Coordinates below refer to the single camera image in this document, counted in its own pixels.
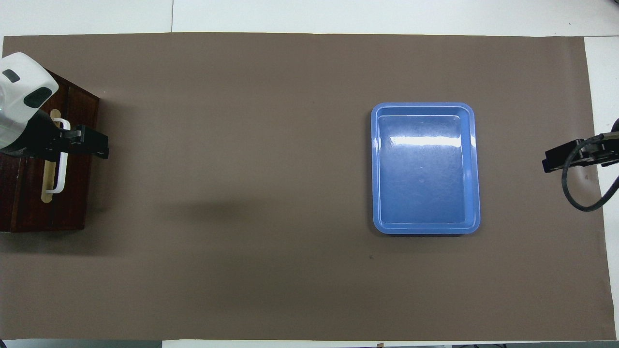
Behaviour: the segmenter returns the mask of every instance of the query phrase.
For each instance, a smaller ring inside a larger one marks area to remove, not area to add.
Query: plastic tray
[[[386,234],[479,227],[475,116],[464,103],[382,103],[371,114],[374,224]]]

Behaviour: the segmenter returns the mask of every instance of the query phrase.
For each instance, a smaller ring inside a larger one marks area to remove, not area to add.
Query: white handle
[[[55,118],[54,122],[60,122],[63,125],[63,129],[71,129],[71,123],[64,118]],[[58,181],[55,189],[46,189],[46,193],[60,193],[64,190],[64,179],[67,176],[67,160],[69,155],[66,152],[60,153],[60,161],[58,164]]]

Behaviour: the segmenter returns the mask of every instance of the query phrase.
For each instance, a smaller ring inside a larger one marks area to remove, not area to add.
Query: white table
[[[390,33],[585,38],[595,133],[619,117],[619,4],[612,0],[2,0],[3,35],[163,32]],[[587,137],[593,134],[582,134]],[[600,168],[605,191],[619,166]],[[619,336],[619,198],[604,207]],[[354,347],[372,342],[167,341],[188,347]],[[389,342],[388,346],[450,342]]]

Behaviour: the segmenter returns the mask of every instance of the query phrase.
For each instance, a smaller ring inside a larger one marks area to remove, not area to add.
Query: dark wooden cabinet
[[[41,109],[47,113],[58,109],[61,117],[72,126],[84,124],[96,128],[99,98],[52,72],[50,74],[59,89]],[[83,229],[91,161],[91,155],[70,155],[64,191],[54,194],[51,202],[44,203],[41,186],[45,161],[0,154],[0,231]]]

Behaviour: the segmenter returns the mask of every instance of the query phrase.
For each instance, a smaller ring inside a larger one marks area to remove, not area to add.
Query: brown paper backdrop
[[[602,213],[540,163],[593,134],[582,38],[5,38],[15,51],[102,98],[111,151],[84,231],[0,236],[3,338],[615,339]],[[481,227],[383,236],[370,111],[442,101],[475,110]],[[595,170],[571,184],[599,194]]]

